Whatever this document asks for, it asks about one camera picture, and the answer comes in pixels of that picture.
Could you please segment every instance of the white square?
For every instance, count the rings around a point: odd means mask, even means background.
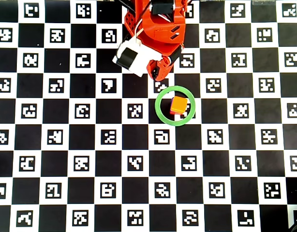
[[[297,150],[284,150],[286,177],[297,177]]]
[[[199,24],[201,48],[226,48],[225,23]]]
[[[98,35],[96,41],[97,48],[118,48],[123,39],[123,25],[109,23],[98,23],[96,25]]]
[[[88,226],[73,226],[74,219],[73,211],[82,210],[88,211]],[[68,204],[66,214],[66,231],[68,232],[92,232],[94,231],[94,219],[95,219],[95,205],[94,204]]]
[[[72,24],[95,24],[97,22],[97,2],[90,0],[70,1],[70,15]]]
[[[177,180],[175,176],[150,176],[148,178],[148,202],[149,204],[176,204],[177,203]],[[158,189],[155,189],[155,183],[158,184]],[[166,188],[163,183],[170,183],[170,190]],[[169,194],[169,198],[161,197],[156,198],[155,194],[158,196],[167,196],[167,192]]]
[[[67,200],[68,177],[40,178],[39,204],[67,204]]]
[[[254,220],[241,221],[238,223],[238,210],[253,210]],[[254,232],[260,230],[260,210],[258,204],[232,204],[231,205],[232,231],[233,232]]]
[[[200,49],[184,48],[174,62],[174,73],[200,73]]]
[[[43,124],[41,133],[41,150],[66,151],[69,149],[68,124]]]
[[[70,48],[71,24],[45,23],[44,48]]]
[[[96,73],[96,98],[122,98],[122,79],[121,73]]]
[[[17,98],[15,104],[16,124],[42,124],[43,99]]]
[[[148,125],[148,149],[149,150],[175,150],[176,128],[166,124]]]
[[[69,99],[69,124],[95,124],[96,99],[95,98],[70,98]]]
[[[202,141],[202,150],[229,150],[229,132],[228,124],[202,124],[201,125],[201,141]]]
[[[201,150],[176,150],[175,153],[176,177],[203,177]]]
[[[69,150],[68,177],[95,177],[95,163],[95,151]]]
[[[137,217],[140,217],[140,213],[143,213],[143,220],[139,221]],[[128,226],[128,220],[130,217],[134,217],[133,222],[142,224],[142,226]],[[128,232],[149,232],[149,205],[148,204],[122,204],[121,205],[121,231]]]
[[[297,47],[279,47],[280,72],[297,73],[296,65],[297,65]]]
[[[96,48],[71,48],[70,73],[96,73]]]
[[[0,184],[6,184],[0,189],[0,194],[5,195],[5,199],[0,199],[0,205],[12,205],[12,188],[13,178],[12,177],[0,177]]]
[[[254,98],[280,98],[281,83],[279,72],[253,73]]]
[[[251,47],[226,48],[226,72],[227,73],[252,73],[253,56]]]
[[[44,48],[19,47],[17,49],[17,73],[44,73]]]
[[[70,97],[70,73],[44,73],[43,98],[68,99]]]
[[[32,211],[32,221],[29,227],[16,227],[17,212]],[[35,232],[39,229],[39,205],[38,204],[13,204],[11,205],[10,213],[10,231],[12,232]]]
[[[288,111],[287,104],[291,104],[294,108]],[[282,123],[297,124],[297,98],[281,98]]]
[[[277,130],[278,144],[262,144],[261,130]],[[284,150],[282,124],[255,124],[256,150]]]
[[[122,125],[121,124],[98,124],[95,133],[95,150],[98,151],[121,151],[122,150]],[[115,131],[115,143],[102,141],[102,130]]]
[[[189,216],[183,217],[183,210],[188,210]],[[194,214],[198,217],[198,226],[185,226],[183,220],[191,225],[192,219],[195,219]],[[203,204],[177,204],[177,232],[204,232],[205,231],[205,215]]]
[[[295,5],[293,8],[292,6],[289,7],[289,10],[283,10],[282,5],[283,4],[291,4]],[[291,16],[291,11],[293,9],[296,9],[295,15],[293,17]],[[278,23],[297,23],[297,0],[279,0],[276,1],[276,18]]]
[[[0,130],[7,130],[9,136],[0,131],[0,137],[4,137],[4,143],[0,142],[0,151],[13,151],[15,141],[15,124],[0,124]]]
[[[16,88],[17,73],[0,72],[0,98],[16,98]]]
[[[0,22],[0,47],[17,47],[18,46],[18,23]]]
[[[204,204],[231,204],[230,177],[204,176],[203,178],[203,203]],[[209,194],[220,195],[218,198],[210,198]]]
[[[102,177],[95,178],[95,204],[121,204],[122,197],[121,177]]]
[[[230,150],[229,169],[231,177],[257,177],[256,150]]]
[[[244,5],[243,8],[239,6],[233,6],[232,4]],[[251,1],[246,0],[228,0],[225,1],[225,23],[250,23],[251,20]]]
[[[200,96],[201,98],[227,98],[227,74],[201,73],[200,74]]]
[[[147,98],[122,99],[122,124],[148,124],[149,100]]]
[[[285,177],[258,177],[258,199],[259,204],[287,204],[286,194],[286,179]],[[270,192],[267,192],[270,186],[264,186],[265,183],[279,184],[278,188],[281,192],[280,199],[265,198],[265,195],[270,196]]]
[[[252,23],[251,29],[252,47],[279,47],[278,23]]]
[[[149,176],[149,151],[148,150],[122,150],[121,151],[121,176],[148,177]]]
[[[15,150],[13,177],[29,178],[41,176],[41,150]]]
[[[229,124],[255,124],[255,105],[253,98],[228,98],[227,108]]]
[[[18,2],[18,22],[19,23],[44,23],[45,22],[45,1],[43,0],[21,0]]]

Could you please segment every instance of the orange cube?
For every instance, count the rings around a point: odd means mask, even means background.
[[[170,114],[182,115],[187,107],[187,99],[175,96],[171,102]]]

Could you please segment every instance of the black tile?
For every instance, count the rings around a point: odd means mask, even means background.
[[[68,151],[42,151],[41,176],[67,176]]]
[[[203,151],[203,176],[230,176],[228,151]]]
[[[253,71],[254,72],[278,72],[279,50],[273,48],[253,48]]]
[[[14,123],[15,99],[0,99],[0,123]]]
[[[224,48],[201,48],[200,70],[202,73],[225,73],[226,56]]]
[[[285,176],[283,151],[257,151],[258,176]]]
[[[12,204],[39,204],[40,178],[13,178]]]

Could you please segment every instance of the green ring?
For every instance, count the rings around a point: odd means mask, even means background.
[[[184,93],[189,101],[191,102],[191,110],[189,112],[189,114],[187,115],[186,118],[184,118],[183,120],[180,120],[180,121],[172,121],[168,118],[166,118],[163,113],[162,113],[162,110],[160,109],[160,105],[161,105],[161,102],[162,102],[162,98],[165,94],[167,94],[168,92],[171,92],[171,91],[178,91],[178,92],[181,92],[181,93]],[[193,94],[187,89],[187,88],[184,88],[182,86],[170,86],[168,88],[165,88],[164,90],[162,90],[156,100],[155,100],[155,111],[156,111],[156,114],[158,116],[158,118],[165,124],[168,124],[170,126],[175,126],[175,127],[179,127],[179,126],[183,126],[185,125],[187,122],[189,122],[189,120],[192,119],[192,117],[194,116],[195,114],[195,111],[196,111],[196,102],[195,102],[195,97],[193,96]]]

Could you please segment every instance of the checkerboard mat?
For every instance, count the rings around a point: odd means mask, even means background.
[[[297,222],[297,1],[193,1],[154,83],[116,2],[0,1],[0,232],[272,232]],[[157,95],[196,100],[182,127]],[[162,110],[169,114],[168,93]]]

